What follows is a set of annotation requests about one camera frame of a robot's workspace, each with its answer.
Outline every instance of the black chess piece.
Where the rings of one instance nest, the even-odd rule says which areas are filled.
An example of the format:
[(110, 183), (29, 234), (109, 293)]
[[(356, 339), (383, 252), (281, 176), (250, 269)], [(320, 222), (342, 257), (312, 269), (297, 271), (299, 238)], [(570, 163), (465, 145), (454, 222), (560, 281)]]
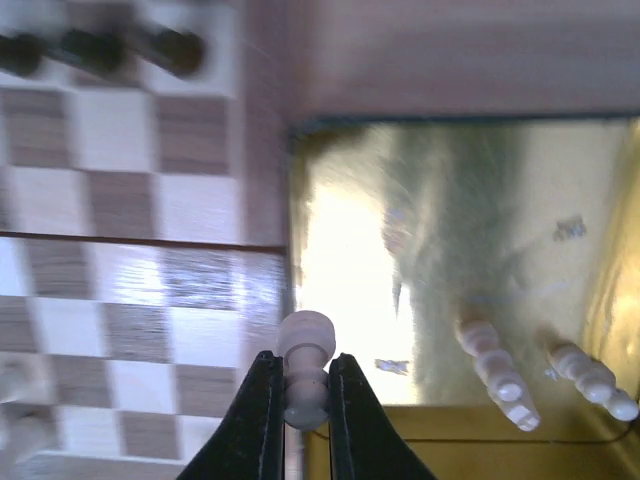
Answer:
[(29, 33), (0, 36), (0, 69), (19, 77), (29, 77), (40, 67), (42, 57), (42, 42), (36, 36)]
[(51, 55), (98, 77), (108, 77), (124, 64), (126, 48), (115, 33), (91, 33), (73, 28), (62, 35)]
[(170, 28), (140, 29), (133, 48), (146, 60), (176, 77), (195, 74), (204, 63), (206, 46), (196, 34)]

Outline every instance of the dark square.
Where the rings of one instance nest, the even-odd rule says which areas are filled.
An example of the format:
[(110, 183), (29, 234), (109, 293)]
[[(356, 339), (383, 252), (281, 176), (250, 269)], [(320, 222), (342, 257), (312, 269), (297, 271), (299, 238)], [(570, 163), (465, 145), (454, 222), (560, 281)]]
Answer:
[(58, 92), (2, 91), (11, 164), (71, 168), (63, 99)]
[(104, 359), (52, 355), (51, 361), (61, 404), (112, 408)]
[(49, 405), (31, 405), (27, 403), (9, 402), (2, 405), (4, 416), (9, 423), (18, 421), (23, 417), (33, 417), (43, 423), (50, 437), (46, 445), (47, 450), (60, 450), (60, 436), (58, 423)]
[(176, 365), (179, 412), (224, 417), (236, 393), (233, 368)]
[(80, 242), (25, 240), (37, 295), (90, 300), (92, 288)]
[(164, 173), (229, 174), (225, 98), (156, 97)]
[(146, 305), (104, 305), (111, 357), (118, 360), (167, 363), (164, 309)]
[(178, 458), (176, 417), (159, 413), (120, 414), (127, 455)]
[(251, 365), (262, 350), (274, 350), (286, 298), (284, 258), (281, 255), (237, 253), (245, 281), (241, 301), (243, 357)]
[(282, 154), (286, 146), (273, 62), (255, 48), (245, 49), (245, 241), (284, 245), (286, 204)]
[(0, 351), (38, 350), (25, 297), (0, 297)]
[(169, 306), (235, 309), (231, 253), (168, 248), (163, 255)]
[(7, 195), (9, 193), (6, 188), (6, 173), (7, 169), (0, 167), (0, 230), (10, 230), (9, 216), (6, 208)]
[(12, 466), (16, 480), (169, 480), (177, 478), (184, 465), (132, 462), (71, 455), (35, 455)]
[(155, 238), (149, 176), (144, 173), (87, 172), (96, 234)]

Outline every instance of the wooden surface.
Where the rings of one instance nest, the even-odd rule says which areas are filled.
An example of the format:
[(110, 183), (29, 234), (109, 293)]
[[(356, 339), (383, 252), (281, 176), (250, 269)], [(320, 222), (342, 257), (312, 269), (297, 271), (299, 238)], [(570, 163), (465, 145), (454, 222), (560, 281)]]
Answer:
[(297, 121), (640, 110), (640, 2), (289, 2)]

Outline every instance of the gold metallic tray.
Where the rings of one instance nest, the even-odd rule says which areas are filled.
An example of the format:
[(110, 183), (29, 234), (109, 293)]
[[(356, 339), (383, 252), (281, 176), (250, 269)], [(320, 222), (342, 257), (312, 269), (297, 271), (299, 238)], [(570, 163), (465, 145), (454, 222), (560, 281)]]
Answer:
[[(443, 479), (640, 478), (634, 426), (586, 402), (545, 359), (574, 341), (637, 398), (639, 165), (629, 120), (301, 135), (296, 308), (334, 321), (337, 353), (356, 356), (398, 432)], [(542, 417), (534, 432), (487, 397), (453, 334), (469, 316), (491, 321), (514, 356)], [(326, 429), (306, 444), (308, 478), (328, 478)]]

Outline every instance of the white pawn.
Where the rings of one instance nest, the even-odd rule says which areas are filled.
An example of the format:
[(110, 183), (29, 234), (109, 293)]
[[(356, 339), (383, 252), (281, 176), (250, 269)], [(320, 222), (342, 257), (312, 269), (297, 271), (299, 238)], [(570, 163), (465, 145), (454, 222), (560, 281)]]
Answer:
[(325, 315), (301, 310), (278, 329), (276, 354), (284, 359), (285, 421), (298, 430), (314, 430), (327, 421), (327, 373), (336, 351), (333, 323)]
[(496, 329), (488, 322), (475, 321), (461, 325), (456, 337), (462, 349), (475, 357), (473, 368), (502, 413), (524, 432), (537, 428), (540, 415), (513, 358), (500, 347)]
[(502, 410), (505, 417), (523, 432), (531, 432), (540, 425), (540, 414), (536, 410), (528, 391), (525, 390), (520, 398), (512, 402), (505, 402), (496, 397), (492, 397), (492, 400)]
[(507, 402), (520, 398), (526, 385), (509, 352), (500, 347), (498, 332), (490, 323), (476, 321), (462, 325), (456, 337), (463, 350), (475, 357), (474, 369), (492, 398)]
[(616, 388), (616, 377), (601, 362), (593, 361), (580, 347), (571, 343), (549, 354), (549, 363), (558, 374), (574, 382), (589, 402), (604, 405)]
[(638, 416), (638, 403), (624, 390), (616, 389), (604, 407), (617, 420), (630, 422)]

